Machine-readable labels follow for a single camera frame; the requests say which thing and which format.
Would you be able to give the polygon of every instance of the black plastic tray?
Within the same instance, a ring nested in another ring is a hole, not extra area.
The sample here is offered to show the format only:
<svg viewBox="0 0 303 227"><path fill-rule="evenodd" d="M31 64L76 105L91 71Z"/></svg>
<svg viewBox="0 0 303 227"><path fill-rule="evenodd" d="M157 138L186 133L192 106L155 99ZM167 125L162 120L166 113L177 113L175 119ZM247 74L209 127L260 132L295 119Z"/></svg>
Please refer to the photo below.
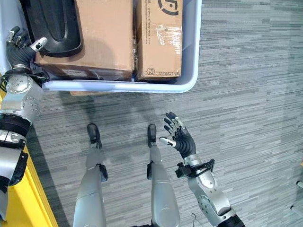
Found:
<svg viewBox="0 0 303 227"><path fill-rule="evenodd" d="M29 37L46 37L40 52L51 57L68 57L82 49L74 0L20 0L27 21Z"/></svg>

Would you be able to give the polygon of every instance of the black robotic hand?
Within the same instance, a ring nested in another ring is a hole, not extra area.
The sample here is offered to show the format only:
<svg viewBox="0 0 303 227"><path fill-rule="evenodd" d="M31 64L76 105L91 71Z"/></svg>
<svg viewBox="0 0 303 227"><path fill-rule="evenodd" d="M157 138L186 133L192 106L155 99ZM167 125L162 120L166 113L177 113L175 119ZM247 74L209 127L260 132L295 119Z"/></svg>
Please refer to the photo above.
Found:
<svg viewBox="0 0 303 227"><path fill-rule="evenodd" d="M160 137L160 141L174 147L180 152L183 159L190 155L196 154L196 145L184 126L181 119L173 112L165 114L167 118L164 121L168 124L164 128L172 135L172 140L166 137Z"/></svg>
<svg viewBox="0 0 303 227"><path fill-rule="evenodd" d="M18 26L10 30L6 39L6 57L13 69L25 68L30 70L30 61L46 45L47 38L40 38L30 45L27 32L18 34L19 31Z"/></svg>

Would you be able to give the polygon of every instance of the silver robot leg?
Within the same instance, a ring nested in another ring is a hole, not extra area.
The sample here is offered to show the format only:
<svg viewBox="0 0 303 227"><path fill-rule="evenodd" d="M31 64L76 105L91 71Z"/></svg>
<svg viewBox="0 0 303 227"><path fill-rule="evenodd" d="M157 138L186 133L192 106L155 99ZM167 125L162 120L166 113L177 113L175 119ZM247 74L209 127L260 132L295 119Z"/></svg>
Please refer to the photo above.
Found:
<svg viewBox="0 0 303 227"><path fill-rule="evenodd" d="M74 227L105 227L106 217L101 182L106 181L106 169L102 165L100 150L91 148L86 160L86 173L81 181L75 214Z"/></svg>
<svg viewBox="0 0 303 227"><path fill-rule="evenodd" d="M152 223L155 227L179 227L177 200L155 145L150 148L150 160Z"/></svg>

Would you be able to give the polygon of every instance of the robot finger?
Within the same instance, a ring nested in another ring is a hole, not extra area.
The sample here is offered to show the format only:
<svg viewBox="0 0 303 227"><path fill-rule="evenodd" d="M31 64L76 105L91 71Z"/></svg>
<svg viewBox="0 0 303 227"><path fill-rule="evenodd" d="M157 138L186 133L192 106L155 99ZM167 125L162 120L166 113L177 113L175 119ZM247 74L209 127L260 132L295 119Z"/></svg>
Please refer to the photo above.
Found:
<svg viewBox="0 0 303 227"><path fill-rule="evenodd" d="M167 116L167 118L171 120L175 119L176 117L176 115L173 112L166 113L165 116Z"/></svg>
<svg viewBox="0 0 303 227"><path fill-rule="evenodd" d="M159 138L160 142L165 143L166 145L170 145L173 148L176 146L176 142L173 140L168 139L167 137L160 137Z"/></svg>
<svg viewBox="0 0 303 227"><path fill-rule="evenodd" d="M172 131L172 129L171 128L169 128L167 125L165 125L164 126L164 129L166 130L166 131L168 131L169 133L170 133L170 135L174 135L174 132Z"/></svg>
<svg viewBox="0 0 303 227"><path fill-rule="evenodd" d="M7 44L12 44L12 43L13 43L15 34L16 34L18 31L20 31L20 27L18 27L18 26L13 27L13 28L9 31L9 35L8 35L8 37L7 37L7 39L6 39L6 43L7 43Z"/></svg>
<svg viewBox="0 0 303 227"><path fill-rule="evenodd" d="M181 119L179 117L176 117L175 120L178 122L178 124L185 129L185 125L183 124L183 122L181 121Z"/></svg>
<svg viewBox="0 0 303 227"><path fill-rule="evenodd" d="M41 50L47 43L47 38L42 37L38 40L36 40L33 44L30 45L30 47L35 51L38 52Z"/></svg>
<svg viewBox="0 0 303 227"><path fill-rule="evenodd" d="M20 47L25 39L25 37L27 36L27 32L23 32L20 35L15 37L15 44Z"/></svg>
<svg viewBox="0 0 303 227"><path fill-rule="evenodd" d="M175 126L175 124L173 124L169 119L164 118L165 123L167 123L169 125L169 127L171 127L171 129L174 131L173 135L175 135L175 132L177 132L177 128Z"/></svg>
<svg viewBox="0 0 303 227"><path fill-rule="evenodd" d="M172 122L174 122L174 124L175 124L175 126L176 126L177 129L180 128L180 124L179 124L179 122L175 118L172 119Z"/></svg>
<svg viewBox="0 0 303 227"><path fill-rule="evenodd" d="M31 44L30 40L26 40L24 43L20 45L21 48L27 47Z"/></svg>

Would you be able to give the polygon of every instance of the box label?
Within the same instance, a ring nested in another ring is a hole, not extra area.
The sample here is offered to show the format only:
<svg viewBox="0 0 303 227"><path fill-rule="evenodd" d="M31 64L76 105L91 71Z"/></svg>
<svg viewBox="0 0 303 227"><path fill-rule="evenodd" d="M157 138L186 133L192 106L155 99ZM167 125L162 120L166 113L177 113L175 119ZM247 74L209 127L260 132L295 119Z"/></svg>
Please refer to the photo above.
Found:
<svg viewBox="0 0 303 227"><path fill-rule="evenodd" d="M151 44L151 7L146 4L145 2L145 44L150 45Z"/></svg>
<svg viewBox="0 0 303 227"><path fill-rule="evenodd" d="M87 77L87 74L85 71L81 70L64 70L62 69L63 72L65 72L69 76L74 76L74 77Z"/></svg>

